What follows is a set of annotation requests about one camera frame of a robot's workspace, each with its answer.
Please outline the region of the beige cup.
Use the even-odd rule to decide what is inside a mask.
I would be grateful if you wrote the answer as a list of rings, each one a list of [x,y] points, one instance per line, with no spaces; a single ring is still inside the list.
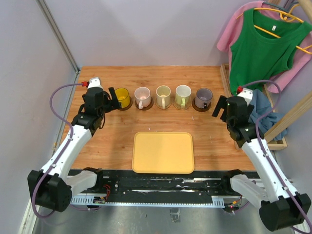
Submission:
[[[171,98],[171,89],[166,85],[161,85],[156,89],[156,98]]]

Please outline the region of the woven coaster front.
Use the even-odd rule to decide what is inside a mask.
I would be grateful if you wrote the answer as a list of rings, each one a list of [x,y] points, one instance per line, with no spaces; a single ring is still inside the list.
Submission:
[[[184,107],[182,107],[181,105],[177,104],[176,99],[174,98],[174,100],[173,100],[173,105],[174,105],[174,107],[175,107],[176,109],[178,109],[178,110],[187,110],[187,109],[189,109],[190,106],[191,106],[191,101],[188,100],[188,102],[186,103],[186,105],[185,105]]]

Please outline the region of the dark brown coaster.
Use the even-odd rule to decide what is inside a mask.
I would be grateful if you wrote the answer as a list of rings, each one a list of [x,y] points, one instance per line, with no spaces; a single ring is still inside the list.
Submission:
[[[210,109],[211,103],[210,103],[208,106],[205,106],[204,108],[198,108],[198,107],[196,106],[196,104],[195,104],[195,98],[193,98],[193,100],[192,100],[192,107],[193,107],[196,111],[198,111],[198,112],[206,112],[206,111],[208,111],[208,110]]]
[[[124,107],[124,108],[119,108],[118,110],[120,110],[120,111],[126,111],[126,110],[129,110],[129,109],[132,107],[132,105],[133,105],[133,100],[132,100],[132,98],[131,98],[131,97],[129,97],[129,99],[130,99],[130,103],[129,103],[129,105],[128,105],[127,107]]]
[[[152,108],[154,104],[154,100],[152,97],[146,99],[138,99],[136,98],[135,106],[141,111],[147,111]]]

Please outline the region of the pink cup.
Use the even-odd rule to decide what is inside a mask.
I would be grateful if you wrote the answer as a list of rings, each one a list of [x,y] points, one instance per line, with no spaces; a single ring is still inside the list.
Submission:
[[[147,87],[139,87],[134,92],[138,109],[142,110],[151,103],[151,92]]]

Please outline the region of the woven coaster back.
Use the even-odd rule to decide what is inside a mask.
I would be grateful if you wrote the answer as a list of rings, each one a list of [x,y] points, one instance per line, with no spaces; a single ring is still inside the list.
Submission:
[[[156,99],[156,106],[161,110],[166,110],[171,106],[171,98],[157,98]]]

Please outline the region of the purple black cup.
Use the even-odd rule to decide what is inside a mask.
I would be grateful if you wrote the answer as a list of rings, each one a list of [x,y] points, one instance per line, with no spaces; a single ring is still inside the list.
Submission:
[[[195,105],[197,108],[206,110],[211,104],[212,98],[213,98],[213,94],[210,89],[200,88],[196,92]]]

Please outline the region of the woven coaster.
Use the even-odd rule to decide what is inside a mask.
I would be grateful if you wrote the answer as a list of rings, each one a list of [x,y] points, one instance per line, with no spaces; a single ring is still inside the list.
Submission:
[[[190,106],[191,106],[191,101],[188,100],[188,102],[186,103],[186,105],[185,105],[184,107],[182,107],[181,105],[177,104],[176,99],[174,98],[174,100],[173,100],[173,105],[174,105],[174,107],[175,107],[176,109],[178,109],[178,110],[187,110],[187,109],[189,109]]]
[[[171,98],[157,98],[156,99],[156,106],[161,110],[166,110],[171,106]]]

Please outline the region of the yellow black cup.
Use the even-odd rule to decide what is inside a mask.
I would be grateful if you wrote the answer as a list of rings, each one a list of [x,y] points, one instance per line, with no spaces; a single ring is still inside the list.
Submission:
[[[121,104],[121,109],[127,108],[130,104],[129,91],[126,88],[117,88],[115,93],[119,103]]]

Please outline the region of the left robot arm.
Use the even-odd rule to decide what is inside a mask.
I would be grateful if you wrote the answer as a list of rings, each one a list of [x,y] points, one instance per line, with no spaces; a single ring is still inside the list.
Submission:
[[[39,170],[28,175],[30,198],[33,212],[42,217],[36,206],[63,212],[70,205],[72,197],[90,189],[94,193],[103,190],[105,180],[103,171],[87,167],[79,174],[68,178],[72,164],[83,146],[105,123],[105,115],[121,108],[113,87],[104,91],[99,78],[80,83],[87,88],[82,96],[84,103],[72,122],[66,122],[70,130],[51,159]]]

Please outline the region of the white cream cup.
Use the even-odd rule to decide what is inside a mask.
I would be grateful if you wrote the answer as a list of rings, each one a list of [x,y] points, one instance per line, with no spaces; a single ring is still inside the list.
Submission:
[[[187,85],[179,85],[175,90],[175,102],[181,108],[185,108],[191,96],[191,88]]]

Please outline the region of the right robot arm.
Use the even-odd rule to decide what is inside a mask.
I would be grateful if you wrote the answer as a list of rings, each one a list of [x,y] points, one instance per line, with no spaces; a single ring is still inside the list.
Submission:
[[[263,188],[251,182],[240,170],[229,171],[221,182],[221,190],[226,195],[235,192],[245,197],[258,208],[264,226],[271,232],[291,227],[299,232],[296,225],[312,223],[307,213],[312,204],[307,194],[300,194],[290,183],[276,163],[259,127],[248,121],[253,110],[250,105],[251,93],[238,96],[220,96],[212,116],[218,116],[226,123],[231,138],[253,163]]]

